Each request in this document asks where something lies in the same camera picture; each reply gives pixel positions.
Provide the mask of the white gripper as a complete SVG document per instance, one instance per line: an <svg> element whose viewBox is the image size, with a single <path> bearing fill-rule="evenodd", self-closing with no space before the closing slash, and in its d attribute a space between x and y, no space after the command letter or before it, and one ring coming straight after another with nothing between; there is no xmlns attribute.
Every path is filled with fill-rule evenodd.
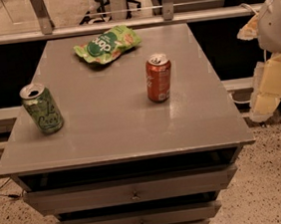
<svg viewBox="0 0 281 224"><path fill-rule="evenodd" d="M264 122L281 103L281 0L266 0L236 36L245 41L258 37L260 48L273 53L266 62L257 62L253 72L249 118Z"/></svg>

